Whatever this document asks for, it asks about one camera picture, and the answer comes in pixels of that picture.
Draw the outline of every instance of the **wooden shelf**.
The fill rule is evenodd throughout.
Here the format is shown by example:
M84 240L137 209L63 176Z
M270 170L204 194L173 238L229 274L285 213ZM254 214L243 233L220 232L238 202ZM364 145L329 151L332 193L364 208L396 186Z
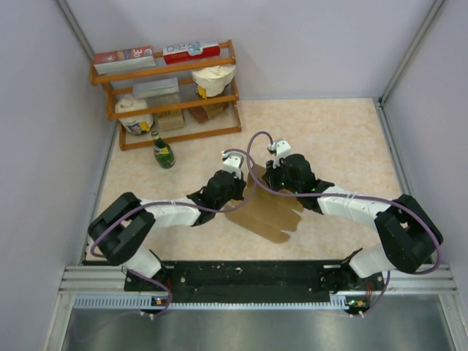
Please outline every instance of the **wooden shelf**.
M166 75L168 73L191 71L193 69L201 69L222 64L235 64L235 52L233 43L230 40L226 42L221 42L219 43L219 47L221 49L224 49L224 54L227 51L227 57L217 56L215 58L205 58L196 61L184 62L182 64L162 64L162 66L160 67L152 67L150 69L141 69L138 71L123 72L112 75L99 75L94 68L94 62L91 62L88 78L91 84L102 85L107 99L105 112L107 119L109 120L140 116L149 113L161 113L164 111L179 109L182 109L184 113L187 113L185 109L191 107L212 105L222 102L229 102L231 104L232 108L230 107L230 109L232 110L232 123L230 123L229 125L225 125L225 122L228 121L228 118L225 118L223 120L222 116L217 116L213 119L213 121L208 121L204 124L196 125L193 123L187 123L188 121L191 121L191 116L186 115L186 126L184 128L177 129L177 132L162 132L162 137L169 143L197 139L201 137L211 137L214 135L224 135L240 132L242 130L242 126L236 103L239 100L239 92L237 84L235 82L235 78L226 87L226 89L223 92L223 95L218 97L211 97L208 99L203 99L195 93L195 85L193 79L179 78L178 84L180 90L179 94L181 97L180 102L171 105L163 105L160 102L160 98L152 97L146 99L148 108L144 110L137 110L125 113L116 113L115 111L118 96L132 93L133 87L114 89L110 84L111 82L118 82L121 80L135 80L138 78L147 78L155 75ZM155 53L153 56L155 59L158 59L158 61L162 61L162 51ZM151 140L141 141L145 139L145 137L148 138L147 135L134 136L127 134L125 128L120 124L119 145L122 150L152 146L153 143Z

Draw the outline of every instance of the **wall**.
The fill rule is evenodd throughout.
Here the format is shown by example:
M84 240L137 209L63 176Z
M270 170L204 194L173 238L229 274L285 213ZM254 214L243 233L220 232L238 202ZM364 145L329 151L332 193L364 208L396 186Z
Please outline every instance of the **wall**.
M241 97L379 97L433 0L68 0L92 48L232 39Z
M468 307L468 2L448 1L391 97L418 199L445 236L443 252Z
M0 11L0 340L41 350L76 263L112 124L53 1Z

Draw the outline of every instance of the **bottle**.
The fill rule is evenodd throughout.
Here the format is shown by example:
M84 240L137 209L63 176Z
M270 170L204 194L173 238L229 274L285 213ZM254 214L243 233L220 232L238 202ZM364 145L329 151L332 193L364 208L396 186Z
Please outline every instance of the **bottle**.
M153 138L154 158L158 161L161 167L171 168L176 163L173 150L163 139L161 139L157 131L151 132L151 136Z

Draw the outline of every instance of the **beige table surface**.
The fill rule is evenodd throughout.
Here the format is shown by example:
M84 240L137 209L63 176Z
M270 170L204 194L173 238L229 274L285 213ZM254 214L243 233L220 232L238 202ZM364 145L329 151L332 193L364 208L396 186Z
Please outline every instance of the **beige table surface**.
M401 194L371 99L254 100L238 106L243 132L171 144L176 163L169 170L159 167L151 148L121 151L116 143L99 213L123 192L164 200L197 191L221 168L221 150L245 149L259 130L286 139L293 152L309 160L318 178L367 195ZM261 165L270 159L267 145L266 137L254 145L252 156ZM152 230L144 245L163 260L291 260L340 259L379 242L375 232L346 219L307 210L301 216L298 230L283 244L219 214L200 227Z

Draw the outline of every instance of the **brown cardboard cutout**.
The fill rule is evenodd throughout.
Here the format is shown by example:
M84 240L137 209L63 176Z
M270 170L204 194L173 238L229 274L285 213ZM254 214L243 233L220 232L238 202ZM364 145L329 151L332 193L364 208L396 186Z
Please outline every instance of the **brown cardboard cutout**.
M262 184L266 185L261 179L265 174L265 168L255 165L254 173L262 181ZM250 194L253 186L254 180L249 174L244 190L244 198ZM232 201L230 203L232 205L226 205L226 208L232 208L240 203L241 201ZM255 189L253 198L245 206L237 211L229 212L225 216L231 222L269 241L282 244L290 239L290 236L284 233L283 230L294 232L301 221L301 216L293 210L298 212L303 211L302 205L295 197L277 196L258 186Z

